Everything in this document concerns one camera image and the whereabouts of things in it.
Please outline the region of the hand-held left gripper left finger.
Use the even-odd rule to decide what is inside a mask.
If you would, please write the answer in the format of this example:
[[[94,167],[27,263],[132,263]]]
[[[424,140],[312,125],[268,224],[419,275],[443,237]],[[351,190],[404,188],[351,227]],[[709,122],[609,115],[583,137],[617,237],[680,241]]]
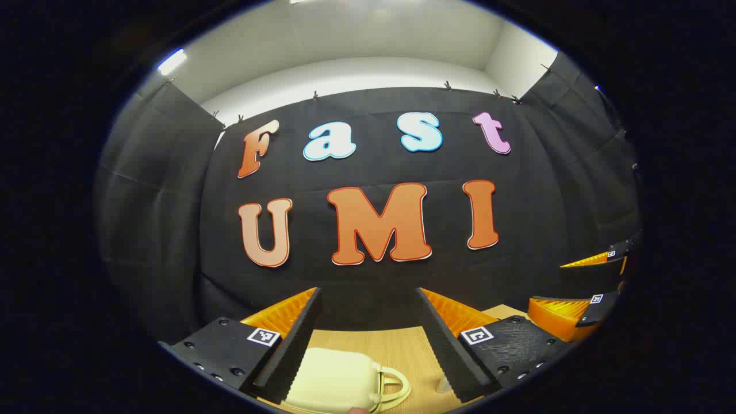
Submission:
[[[174,344],[158,345],[205,382],[279,404],[289,393],[323,309],[313,287],[244,320],[219,317]]]

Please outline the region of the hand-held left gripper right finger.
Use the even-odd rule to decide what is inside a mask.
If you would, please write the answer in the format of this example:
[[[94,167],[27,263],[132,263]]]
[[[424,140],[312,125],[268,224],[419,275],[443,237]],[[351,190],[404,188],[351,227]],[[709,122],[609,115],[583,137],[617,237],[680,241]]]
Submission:
[[[462,403],[522,384],[570,351],[523,316],[494,318],[428,289],[416,294],[421,327]]]

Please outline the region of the cream yellow suitcase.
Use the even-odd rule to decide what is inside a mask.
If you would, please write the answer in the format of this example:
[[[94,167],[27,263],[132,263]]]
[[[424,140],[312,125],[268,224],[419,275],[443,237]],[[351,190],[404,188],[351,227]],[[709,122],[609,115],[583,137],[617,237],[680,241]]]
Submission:
[[[398,370],[358,352],[309,348],[281,404],[304,414],[381,414],[401,404],[412,385]]]

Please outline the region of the ceiling light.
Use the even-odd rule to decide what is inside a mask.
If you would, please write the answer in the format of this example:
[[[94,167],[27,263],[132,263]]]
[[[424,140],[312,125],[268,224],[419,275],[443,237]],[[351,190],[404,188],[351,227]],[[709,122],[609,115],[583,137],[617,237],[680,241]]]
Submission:
[[[166,58],[160,65],[158,65],[158,71],[163,76],[168,76],[173,73],[182,63],[187,60],[187,55],[184,49],[178,49],[168,58]]]

